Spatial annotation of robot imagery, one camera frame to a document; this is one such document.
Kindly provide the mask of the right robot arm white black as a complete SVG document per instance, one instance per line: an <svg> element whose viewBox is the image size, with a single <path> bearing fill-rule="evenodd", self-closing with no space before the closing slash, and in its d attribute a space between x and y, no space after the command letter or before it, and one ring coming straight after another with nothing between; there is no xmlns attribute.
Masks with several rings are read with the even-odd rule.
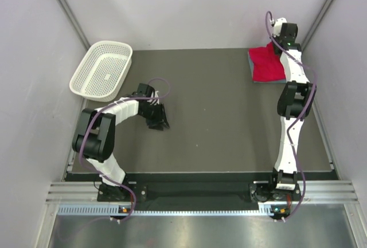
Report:
<svg viewBox="0 0 367 248"><path fill-rule="evenodd" d="M280 57L286 84L279 97L277 113L281 122L278 158L273 180L267 186L271 198L279 200L293 192L297 185L295 154L305 118L309 115L316 86L307 78L302 64L302 50L296 37L298 26L279 18L271 23L274 53Z"/></svg>

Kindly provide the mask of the red t shirt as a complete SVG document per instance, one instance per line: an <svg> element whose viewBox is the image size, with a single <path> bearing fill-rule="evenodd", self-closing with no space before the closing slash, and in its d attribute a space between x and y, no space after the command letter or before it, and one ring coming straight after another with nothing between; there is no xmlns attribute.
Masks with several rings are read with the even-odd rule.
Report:
<svg viewBox="0 0 367 248"><path fill-rule="evenodd" d="M286 77L280 57L274 53L272 42L248 51L252 81L258 83L285 83Z"/></svg>

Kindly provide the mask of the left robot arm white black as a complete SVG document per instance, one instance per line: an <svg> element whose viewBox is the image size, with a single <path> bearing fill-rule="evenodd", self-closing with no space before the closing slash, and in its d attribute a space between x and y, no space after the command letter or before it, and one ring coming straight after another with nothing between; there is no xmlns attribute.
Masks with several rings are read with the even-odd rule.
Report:
<svg viewBox="0 0 367 248"><path fill-rule="evenodd" d="M129 196L130 186L124 183L126 173L113 154L116 126L135 116L144 118L150 129L170 128L159 92L149 84L139 84L136 92L105 107L83 109L72 141L72 149L111 186L110 193L117 200Z"/></svg>

